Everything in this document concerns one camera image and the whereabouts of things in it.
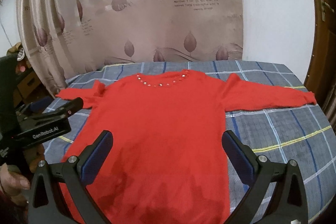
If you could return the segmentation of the person's left hand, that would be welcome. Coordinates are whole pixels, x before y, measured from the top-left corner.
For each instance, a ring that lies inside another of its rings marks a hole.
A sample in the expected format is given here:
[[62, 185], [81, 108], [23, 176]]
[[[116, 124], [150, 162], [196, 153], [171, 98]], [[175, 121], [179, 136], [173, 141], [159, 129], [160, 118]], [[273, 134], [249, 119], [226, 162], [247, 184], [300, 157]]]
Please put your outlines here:
[[23, 195], [24, 190], [30, 189], [30, 182], [21, 174], [8, 170], [6, 164], [1, 166], [1, 195], [5, 201], [18, 206], [27, 205], [27, 199]]

